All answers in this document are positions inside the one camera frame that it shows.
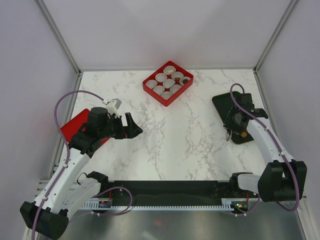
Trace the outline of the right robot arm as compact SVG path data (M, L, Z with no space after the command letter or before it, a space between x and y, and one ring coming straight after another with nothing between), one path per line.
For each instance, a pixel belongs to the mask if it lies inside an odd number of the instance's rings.
M307 166L303 161L296 161L281 144L262 108L246 113L233 106L223 126L231 133L250 135L267 162L261 175L232 175L234 181L228 185L228 191L233 197L241 197L250 191L258 194L264 202L298 202L302 199Z

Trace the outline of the metal tongs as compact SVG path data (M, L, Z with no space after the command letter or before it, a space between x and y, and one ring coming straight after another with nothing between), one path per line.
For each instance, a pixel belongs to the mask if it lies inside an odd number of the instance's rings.
M226 134L225 134L226 141L230 140L233 129L235 128L235 122L234 122L235 110L236 108L233 106L228 112L225 121L223 122L223 127L226 130Z

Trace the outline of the red box lid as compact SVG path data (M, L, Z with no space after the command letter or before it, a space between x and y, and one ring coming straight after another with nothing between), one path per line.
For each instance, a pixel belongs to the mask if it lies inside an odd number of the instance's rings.
M79 150L82 154L95 152L102 145L102 141L105 140L86 135L86 123L90 110L83 110L61 128L68 148Z

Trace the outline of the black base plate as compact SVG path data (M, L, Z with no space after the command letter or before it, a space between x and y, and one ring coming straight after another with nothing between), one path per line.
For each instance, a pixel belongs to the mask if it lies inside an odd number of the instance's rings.
M217 180L115 180L102 183L100 192L124 187L134 206L217 204L222 199L256 199L245 190L234 190L227 181Z

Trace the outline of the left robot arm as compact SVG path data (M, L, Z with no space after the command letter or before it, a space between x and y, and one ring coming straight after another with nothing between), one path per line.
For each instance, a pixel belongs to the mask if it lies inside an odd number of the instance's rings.
M121 116L104 107L93 107L84 122L66 144L66 159L59 164L46 187L33 200L25 201L20 213L32 233L57 240L66 231L70 219L92 197L105 197L110 190L107 176L93 171L73 192L70 188L83 167L105 139L133 139L143 133L129 112L127 125Z

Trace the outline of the red chocolate box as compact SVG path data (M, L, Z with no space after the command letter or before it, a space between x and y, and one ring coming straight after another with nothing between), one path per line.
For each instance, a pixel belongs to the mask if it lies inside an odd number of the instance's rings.
M194 76L173 61L167 61L158 70L142 82L143 90L151 97L167 107L185 92L194 81Z

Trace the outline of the dark green tray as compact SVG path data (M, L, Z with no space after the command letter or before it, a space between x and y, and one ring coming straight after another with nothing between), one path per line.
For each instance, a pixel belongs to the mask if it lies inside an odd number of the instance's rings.
M229 113L230 109L234 105L234 102L231 99L230 93L227 92L227 93L223 93L220 95L216 95L216 96L212 97L211 101L212 101L213 106L215 107L222 123L224 123L224 121L227 117L227 114ZM242 138L240 135L232 132L230 140L232 140L232 142L236 145L241 145L244 143L251 142L254 139L252 138L252 136L250 134L247 134L247 137Z

